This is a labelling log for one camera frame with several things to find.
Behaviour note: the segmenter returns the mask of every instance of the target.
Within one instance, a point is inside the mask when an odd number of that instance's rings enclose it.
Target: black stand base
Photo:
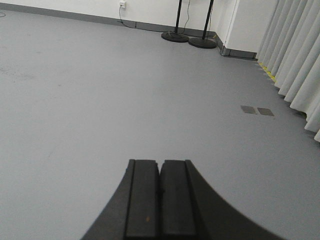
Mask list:
[[[188,36],[181,33],[175,33],[174,31],[166,31],[161,34],[161,37],[165,40],[176,43],[186,43],[189,41]]]
[[[190,38],[189,44],[201,49],[214,49],[217,47],[217,44],[214,41],[198,37]]]

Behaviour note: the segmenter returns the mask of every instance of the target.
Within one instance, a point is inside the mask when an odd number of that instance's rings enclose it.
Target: cable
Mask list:
[[[127,27],[127,28],[129,28],[129,29],[136,29],[136,27],[132,27],[132,26],[127,26],[127,25],[125,25],[124,21],[123,21],[122,18],[121,18],[121,12],[120,12],[120,10],[121,10],[121,7],[119,7],[119,17],[120,17],[120,21],[118,21],[118,22],[122,23],[123,26],[125,26],[125,27]]]
[[[187,25],[187,22],[189,21],[189,6],[190,6],[190,1],[189,0],[189,5],[188,5],[188,20],[186,21],[185,25],[184,25],[184,29],[183,29],[183,32],[185,31],[186,29],[186,25]],[[129,29],[140,29],[140,30],[145,30],[145,31],[149,31],[149,32],[156,32],[156,33],[163,33],[164,31],[156,31],[156,30],[149,30],[149,29],[143,29],[143,28],[137,28],[137,25],[135,27],[132,27],[132,26],[128,26],[124,23],[124,21],[122,20],[122,17],[121,17],[121,7],[119,7],[119,17],[120,17],[120,21],[118,21],[118,23],[122,23],[123,26],[125,26],[126,28],[129,28]],[[190,34],[184,34],[184,35],[187,35],[189,37],[195,37],[195,38],[201,38],[201,36],[195,36],[195,35],[190,35]]]
[[[190,19],[190,16],[189,16],[189,7],[190,7],[190,2],[191,2],[191,0],[189,0],[188,8],[187,8],[187,11],[186,11],[186,13],[187,13],[187,15],[188,15],[188,19],[187,19],[187,21],[185,22],[185,25],[184,25],[183,31],[182,31],[182,32],[180,32],[181,34],[183,34],[183,33],[185,32],[185,30],[186,30],[186,26],[187,26],[187,23],[189,22],[189,19]]]

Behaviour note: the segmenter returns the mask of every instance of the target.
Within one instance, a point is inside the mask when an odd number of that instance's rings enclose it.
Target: baseboard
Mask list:
[[[95,15],[88,15],[83,13],[60,11],[60,10],[46,9],[46,8],[40,8],[40,7],[33,7],[33,6],[23,6],[23,5],[0,2],[0,9],[15,11],[15,12],[22,12],[22,13],[29,13],[29,14],[38,14],[38,15],[45,15],[45,16],[51,16],[51,17],[65,18],[65,19],[80,20],[80,21],[86,21],[86,22],[123,26],[122,23],[120,22],[120,19],[118,18],[95,16]],[[174,31],[175,29],[174,26],[152,24],[147,22],[139,22],[139,21],[131,21],[131,20],[124,20],[123,22],[125,23],[125,25],[131,28],[154,31],[154,32],[167,32],[167,31]],[[182,32],[183,30],[184,29],[180,27],[178,31]],[[186,28],[184,30],[184,34],[193,36],[193,37],[201,37],[202,33],[203,31],[198,29]],[[211,31],[209,33],[210,36],[214,36],[215,34],[216,33],[214,31]]]
[[[224,43],[221,41],[218,35],[215,36],[215,39],[217,46],[220,48],[220,54],[222,56],[257,61],[256,52],[229,49],[224,46]]]

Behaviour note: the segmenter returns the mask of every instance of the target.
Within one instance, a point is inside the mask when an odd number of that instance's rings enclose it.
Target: white curtain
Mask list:
[[[320,0],[279,0],[257,58],[320,142]]]

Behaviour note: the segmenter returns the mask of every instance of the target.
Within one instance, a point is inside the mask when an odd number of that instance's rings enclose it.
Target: white wall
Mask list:
[[[119,18],[120,0],[2,0],[2,3]],[[229,49],[258,52],[278,0],[215,0],[211,31]],[[182,1],[180,27],[187,20],[189,0]],[[122,18],[174,26],[178,0],[127,0]],[[191,0],[187,28],[203,30],[210,0]]]
[[[214,29],[228,49],[258,52],[278,0],[216,0]]]
[[[278,0],[237,0],[225,46],[257,53]]]
[[[119,18],[120,0],[1,0],[2,3],[53,9],[73,13],[81,13],[108,18]],[[127,8],[123,10],[123,19],[175,26],[178,0],[127,0]],[[180,26],[187,20],[189,1],[182,1]],[[205,26],[210,0],[191,0],[187,28],[202,30]]]
[[[219,36],[224,45],[226,45],[227,35],[237,0],[216,0],[213,3],[212,19],[214,22],[213,31]]]

